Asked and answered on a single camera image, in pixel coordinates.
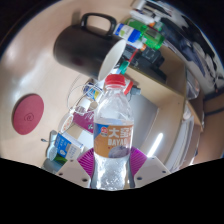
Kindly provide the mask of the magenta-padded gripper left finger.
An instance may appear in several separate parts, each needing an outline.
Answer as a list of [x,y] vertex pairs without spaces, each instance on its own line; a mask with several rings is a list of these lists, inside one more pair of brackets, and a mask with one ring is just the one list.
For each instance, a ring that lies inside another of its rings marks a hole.
[[77,159],[67,161],[56,175],[81,187],[89,187],[93,173],[94,153],[90,149]]

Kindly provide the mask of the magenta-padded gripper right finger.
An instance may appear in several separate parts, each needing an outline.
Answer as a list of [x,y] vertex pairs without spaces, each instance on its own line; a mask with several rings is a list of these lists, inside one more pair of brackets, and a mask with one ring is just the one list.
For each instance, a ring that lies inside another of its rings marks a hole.
[[131,188],[140,188],[170,174],[170,171],[156,157],[147,157],[133,147],[128,162],[128,180]]

